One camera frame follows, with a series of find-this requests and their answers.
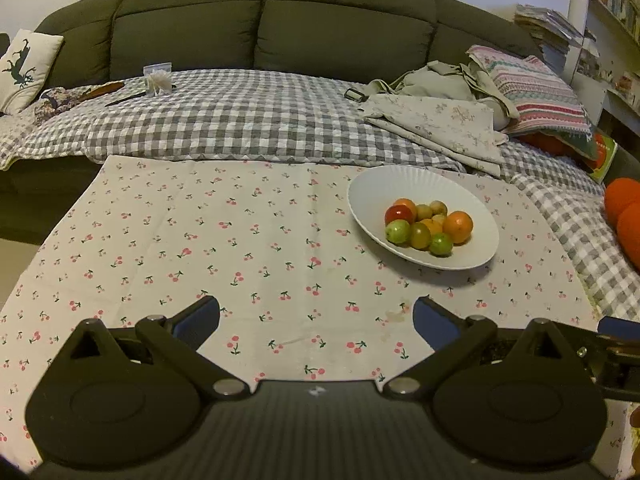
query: plate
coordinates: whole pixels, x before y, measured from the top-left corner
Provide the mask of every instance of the plate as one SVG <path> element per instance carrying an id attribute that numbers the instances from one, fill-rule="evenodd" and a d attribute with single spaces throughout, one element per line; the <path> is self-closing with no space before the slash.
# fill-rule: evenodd
<path id="1" fill-rule="evenodd" d="M 474 221 L 469 241 L 441 258 L 427 251 L 395 246 L 385 239 L 385 212 L 399 198 L 416 204 L 441 200 L 449 212 L 465 211 Z M 471 192 L 433 171 L 415 166 L 378 166 L 359 174 L 348 190 L 349 209 L 360 227 L 383 247 L 405 260 L 443 270 L 473 269 L 498 250 L 500 235 L 494 217 Z"/>

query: orange plush toy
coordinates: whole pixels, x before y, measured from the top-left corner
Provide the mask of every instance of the orange plush toy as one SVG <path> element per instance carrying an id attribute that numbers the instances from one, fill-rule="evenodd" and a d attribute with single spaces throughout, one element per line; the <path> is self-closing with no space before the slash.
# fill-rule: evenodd
<path id="1" fill-rule="evenodd" d="M 617 178 L 604 193 L 604 209 L 622 250 L 640 269 L 640 182 Z"/>

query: deer silhouette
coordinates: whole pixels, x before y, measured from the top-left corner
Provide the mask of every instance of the deer silhouette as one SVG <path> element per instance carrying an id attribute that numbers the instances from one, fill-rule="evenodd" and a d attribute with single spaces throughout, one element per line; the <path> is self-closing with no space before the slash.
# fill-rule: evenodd
<path id="1" fill-rule="evenodd" d="M 33 76 L 29 74 L 29 72 L 34 72 L 36 70 L 36 67 L 33 67 L 28 69 L 24 74 L 20 74 L 20 70 L 22 70 L 24 62 L 26 61 L 27 56 L 29 55 L 29 51 L 31 50 L 31 48 L 29 47 L 29 40 L 23 41 L 24 47 L 22 48 L 22 50 L 14 52 L 13 54 L 14 56 L 15 54 L 18 54 L 17 61 L 14 63 L 13 61 L 9 60 L 9 68 L 5 68 L 4 70 L 2 70 L 2 72 L 9 72 L 11 74 L 11 77 L 14 78 L 14 84 L 20 85 L 20 88 L 25 88 L 28 83 L 33 83 Z"/>

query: ribbed black surface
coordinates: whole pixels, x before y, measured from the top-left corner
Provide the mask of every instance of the ribbed black surface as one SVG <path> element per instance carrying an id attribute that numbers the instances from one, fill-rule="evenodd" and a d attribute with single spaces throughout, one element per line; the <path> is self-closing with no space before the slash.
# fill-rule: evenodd
<path id="1" fill-rule="evenodd" d="M 313 395 L 318 388 L 325 391 Z M 474 465 L 443 441 L 419 405 L 385 399 L 373 382 L 278 381 L 249 399 L 218 403 L 188 441 L 155 462 L 114 472 L 45 464 L 33 478 L 604 480 L 587 465 L 537 475 Z"/>

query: red tomato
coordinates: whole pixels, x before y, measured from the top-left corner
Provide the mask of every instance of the red tomato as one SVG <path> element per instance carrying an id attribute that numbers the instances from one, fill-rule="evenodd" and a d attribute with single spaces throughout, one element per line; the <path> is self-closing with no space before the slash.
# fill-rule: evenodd
<path id="1" fill-rule="evenodd" d="M 393 220 L 406 220 L 411 224 L 414 222 L 414 213 L 405 205 L 393 205 L 386 210 L 385 225 Z"/>

